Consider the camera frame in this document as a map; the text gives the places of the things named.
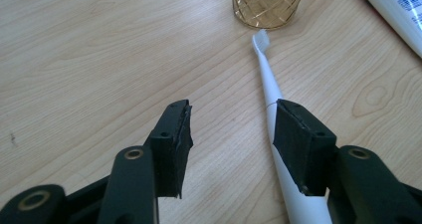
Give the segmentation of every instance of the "toothbrush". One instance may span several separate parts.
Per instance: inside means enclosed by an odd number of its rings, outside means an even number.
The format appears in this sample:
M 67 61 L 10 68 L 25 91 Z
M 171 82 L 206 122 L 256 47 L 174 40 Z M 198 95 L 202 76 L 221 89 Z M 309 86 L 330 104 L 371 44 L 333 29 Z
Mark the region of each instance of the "toothbrush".
M 273 145 L 277 100 L 282 99 L 283 95 L 265 55 L 267 48 L 270 46 L 270 39 L 267 36 L 267 32 L 264 29 L 260 30 L 252 37 L 252 44 L 260 62 L 261 78 L 267 107 L 268 134 L 289 219 L 293 224 L 332 223 L 325 198 L 308 197 L 299 192 L 279 152 Z

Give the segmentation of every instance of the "light wood surface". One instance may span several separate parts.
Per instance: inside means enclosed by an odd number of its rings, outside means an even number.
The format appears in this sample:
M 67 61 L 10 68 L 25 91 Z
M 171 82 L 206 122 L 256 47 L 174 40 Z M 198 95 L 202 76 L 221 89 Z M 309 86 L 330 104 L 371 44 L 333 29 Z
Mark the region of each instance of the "light wood surface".
M 289 223 L 268 144 L 257 30 L 231 0 L 0 0 L 0 206 L 72 193 L 190 99 L 183 199 L 161 223 Z M 269 32 L 285 98 L 422 188 L 422 63 L 365 0 L 302 0 Z

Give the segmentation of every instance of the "toothbrush handle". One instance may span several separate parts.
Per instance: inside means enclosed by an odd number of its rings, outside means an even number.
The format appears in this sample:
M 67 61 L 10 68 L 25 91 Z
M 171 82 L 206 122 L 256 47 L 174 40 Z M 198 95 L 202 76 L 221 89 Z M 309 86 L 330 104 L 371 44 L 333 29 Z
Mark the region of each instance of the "toothbrush handle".
M 279 152 L 276 147 L 273 146 L 277 116 L 277 100 L 282 99 L 283 95 L 279 89 L 279 85 L 277 84 L 266 56 L 260 53 L 258 58 L 260 61 L 261 76 L 267 106 L 267 126 L 271 142 L 271 150 L 276 163 L 277 173 L 279 175 L 279 181 L 285 198 L 289 219 L 293 224 L 330 224 L 331 218 L 329 216 L 325 198 L 307 197 L 301 194 L 287 170 L 285 163 L 280 157 Z

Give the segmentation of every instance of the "wooden table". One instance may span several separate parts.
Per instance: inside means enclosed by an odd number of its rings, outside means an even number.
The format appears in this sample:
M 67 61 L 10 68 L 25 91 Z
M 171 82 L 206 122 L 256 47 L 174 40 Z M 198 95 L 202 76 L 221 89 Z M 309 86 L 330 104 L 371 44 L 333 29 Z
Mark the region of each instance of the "wooden table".
M 288 223 L 266 131 L 257 30 L 231 0 L 0 0 L 0 206 L 72 193 L 190 99 L 183 199 L 161 223 Z M 285 98 L 422 188 L 422 63 L 365 0 L 302 0 L 269 32 Z

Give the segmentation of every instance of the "woven gold container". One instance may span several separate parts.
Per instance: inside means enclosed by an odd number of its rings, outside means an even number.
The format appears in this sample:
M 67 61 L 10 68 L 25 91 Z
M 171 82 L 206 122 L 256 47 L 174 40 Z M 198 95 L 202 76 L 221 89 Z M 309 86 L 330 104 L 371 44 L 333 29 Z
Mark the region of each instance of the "woven gold container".
M 248 26 L 275 29 L 286 25 L 301 0 L 233 0 L 237 18 Z

